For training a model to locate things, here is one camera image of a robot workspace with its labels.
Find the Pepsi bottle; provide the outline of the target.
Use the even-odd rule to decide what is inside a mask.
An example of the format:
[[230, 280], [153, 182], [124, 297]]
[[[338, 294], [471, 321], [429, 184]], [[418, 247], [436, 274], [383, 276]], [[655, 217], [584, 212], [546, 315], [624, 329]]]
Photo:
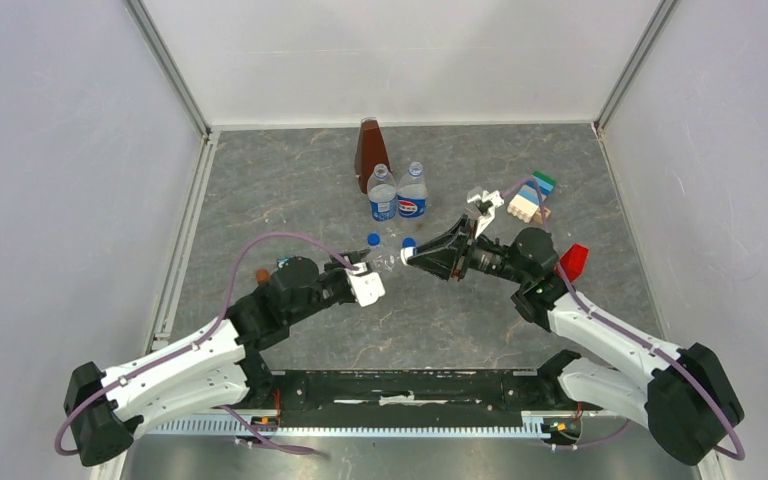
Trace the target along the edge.
[[413, 161], [398, 182], [397, 206], [402, 218], [417, 218], [426, 211], [428, 190], [424, 166]]
[[396, 184], [385, 164], [377, 164], [367, 181], [367, 196], [372, 218], [377, 222], [392, 219], [397, 213]]

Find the clear unlabelled plastic bottle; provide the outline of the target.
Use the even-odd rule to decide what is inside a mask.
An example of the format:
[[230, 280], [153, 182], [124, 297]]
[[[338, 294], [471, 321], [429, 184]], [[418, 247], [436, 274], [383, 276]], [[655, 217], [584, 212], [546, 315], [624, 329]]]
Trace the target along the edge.
[[382, 277], [397, 274], [405, 267], [399, 250], [376, 250], [370, 254], [370, 263]]

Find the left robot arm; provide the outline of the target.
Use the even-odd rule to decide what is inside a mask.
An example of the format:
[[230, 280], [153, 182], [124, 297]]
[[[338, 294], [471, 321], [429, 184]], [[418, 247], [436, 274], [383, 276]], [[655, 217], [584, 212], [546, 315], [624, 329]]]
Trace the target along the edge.
[[76, 367], [64, 412], [85, 467], [105, 463], [153, 428], [218, 406], [266, 405], [274, 377], [262, 351], [288, 338], [291, 326], [335, 305], [372, 303], [378, 274], [367, 250], [344, 252], [324, 266], [291, 257], [250, 294], [187, 337], [144, 357], [99, 368]]

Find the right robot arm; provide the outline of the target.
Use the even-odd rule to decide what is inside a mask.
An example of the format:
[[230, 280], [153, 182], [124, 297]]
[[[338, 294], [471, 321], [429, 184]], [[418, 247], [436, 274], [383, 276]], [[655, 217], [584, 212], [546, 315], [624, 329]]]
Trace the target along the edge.
[[550, 233], [526, 227], [503, 245], [462, 216], [436, 238], [404, 247], [401, 256], [405, 265], [442, 280], [477, 271], [517, 284], [511, 300], [524, 320], [604, 360], [598, 365], [563, 351], [545, 363], [537, 382], [545, 405], [574, 401], [619, 414], [685, 465], [723, 453], [725, 438], [734, 446], [730, 457], [744, 459], [735, 428], [745, 412], [717, 355], [700, 343], [683, 348], [659, 339], [599, 308], [560, 267]]

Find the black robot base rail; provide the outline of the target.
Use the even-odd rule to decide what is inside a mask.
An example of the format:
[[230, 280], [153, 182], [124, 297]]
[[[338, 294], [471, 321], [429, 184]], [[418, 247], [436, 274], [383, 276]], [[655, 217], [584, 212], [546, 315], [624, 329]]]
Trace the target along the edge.
[[269, 433], [343, 437], [556, 439], [597, 406], [576, 402], [552, 370], [285, 370], [235, 403]]

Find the white blue Pocari cap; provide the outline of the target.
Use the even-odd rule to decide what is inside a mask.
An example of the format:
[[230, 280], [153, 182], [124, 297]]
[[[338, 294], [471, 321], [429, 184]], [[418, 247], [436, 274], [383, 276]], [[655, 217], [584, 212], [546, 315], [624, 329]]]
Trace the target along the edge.
[[409, 265], [409, 260], [415, 255], [416, 248], [415, 247], [404, 247], [400, 251], [400, 258], [402, 263], [405, 266]]

